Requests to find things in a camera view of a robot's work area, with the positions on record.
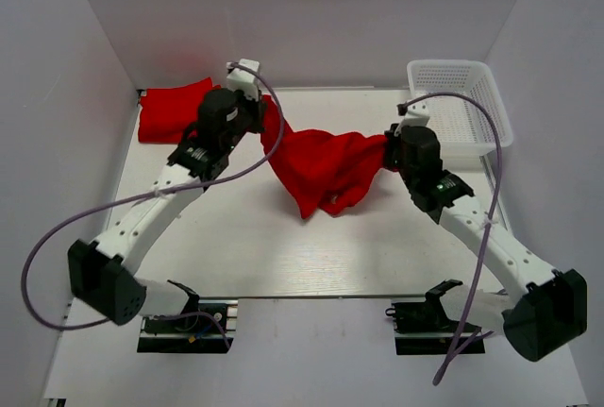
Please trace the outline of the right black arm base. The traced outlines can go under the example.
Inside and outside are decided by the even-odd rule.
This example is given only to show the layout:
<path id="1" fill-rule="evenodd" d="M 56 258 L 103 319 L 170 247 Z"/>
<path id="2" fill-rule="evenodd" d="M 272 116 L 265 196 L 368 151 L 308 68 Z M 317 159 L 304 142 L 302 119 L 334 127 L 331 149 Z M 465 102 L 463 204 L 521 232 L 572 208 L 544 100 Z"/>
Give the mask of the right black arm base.
<path id="1" fill-rule="evenodd" d="M 427 300 L 392 302 L 385 315 L 394 327 L 398 356 L 445 356 L 458 327 Z"/>

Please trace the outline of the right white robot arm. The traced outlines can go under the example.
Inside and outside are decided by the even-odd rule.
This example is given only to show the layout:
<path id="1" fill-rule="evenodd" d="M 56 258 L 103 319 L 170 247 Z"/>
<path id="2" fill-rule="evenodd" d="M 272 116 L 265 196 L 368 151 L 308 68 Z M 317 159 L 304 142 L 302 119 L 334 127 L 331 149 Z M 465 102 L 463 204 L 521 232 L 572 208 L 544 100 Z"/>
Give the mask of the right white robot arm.
<path id="1" fill-rule="evenodd" d="M 489 220 L 472 188 L 445 170 L 441 147 L 428 127 L 392 125 L 384 163 L 401 176 L 413 204 L 458 238 L 498 279 L 501 294 L 469 292 L 445 280 L 422 302 L 396 303 L 386 312 L 403 334 L 468 330 L 502 333 L 525 359 L 537 362 L 587 330 L 587 283 L 541 260 L 504 227 Z"/>

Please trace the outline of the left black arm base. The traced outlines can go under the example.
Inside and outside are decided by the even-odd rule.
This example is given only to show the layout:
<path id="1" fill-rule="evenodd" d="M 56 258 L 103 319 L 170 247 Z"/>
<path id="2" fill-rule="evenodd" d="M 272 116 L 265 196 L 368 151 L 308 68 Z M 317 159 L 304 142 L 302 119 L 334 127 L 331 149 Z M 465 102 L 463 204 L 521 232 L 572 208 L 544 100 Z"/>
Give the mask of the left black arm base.
<path id="1" fill-rule="evenodd" d="M 137 352 L 141 354 L 227 354 L 236 332 L 238 301 L 202 299 L 207 316 L 178 320 L 144 318 Z"/>

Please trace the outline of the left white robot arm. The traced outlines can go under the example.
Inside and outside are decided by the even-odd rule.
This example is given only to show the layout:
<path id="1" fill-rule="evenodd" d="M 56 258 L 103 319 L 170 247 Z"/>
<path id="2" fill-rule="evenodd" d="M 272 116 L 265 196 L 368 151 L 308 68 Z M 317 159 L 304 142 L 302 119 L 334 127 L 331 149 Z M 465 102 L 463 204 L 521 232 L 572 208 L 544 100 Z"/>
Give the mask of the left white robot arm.
<path id="1" fill-rule="evenodd" d="M 205 94 L 197 118 L 183 131 L 150 198 L 138 200 L 92 242 L 68 250 L 72 292 L 106 319 L 121 326 L 135 316 L 167 316 L 178 330 L 199 319 L 198 294 L 173 281 L 136 276 L 144 257 L 192 202 L 227 168 L 235 146 L 247 133 L 263 131 L 266 104 L 243 91 L 216 89 Z"/>

